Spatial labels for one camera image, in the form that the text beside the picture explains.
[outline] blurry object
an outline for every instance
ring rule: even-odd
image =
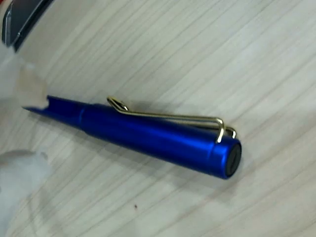
[[[13,0],[5,12],[2,41],[17,51],[53,0]]]
[[[24,62],[13,48],[0,44],[0,100],[14,99],[21,106],[48,106],[47,86],[32,64]]]
[[[19,201],[51,174],[43,152],[11,151],[0,155],[0,236],[5,236]]]

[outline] gray object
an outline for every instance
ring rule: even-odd
[[[2,41],[17,51],[53,0],[13,0],[2,25]]]

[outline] wood grain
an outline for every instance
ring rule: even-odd
[[[220,116],[242,164],[223,181],[16,109],[1,152],[55,172],[8,236],[314,236],[315,40],[315,0],[55,0],[19,52],[50,94]]]

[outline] pen cap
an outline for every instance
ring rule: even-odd
[[[81,128],[88,134],[223,179],[236,171],[238,139],[160,118],[130,116],[104,105],[87,106]]]

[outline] gold pen clip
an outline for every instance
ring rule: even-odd
[[[142,116],[142,117],[152,117],[152,118],[161,118],[167,120],[175,120],[176,123],[186,124],[198,128],[215,130],[218,129],[218,135],[216,138],[216,143],[220,143],[225,132],[230,132],[232,138],[236,138],[237,133],[232,127],[225,126],[222,119],[217,117],[205,117],[205,116],[187,116],[187,115],[169,115],[169,114],[155,114],[155,113],[143,113],[131,111],[129,108],[122,102],[117,100],[114,97],[109,96],[109,104],[116,109],[116,111],[133,116]]]

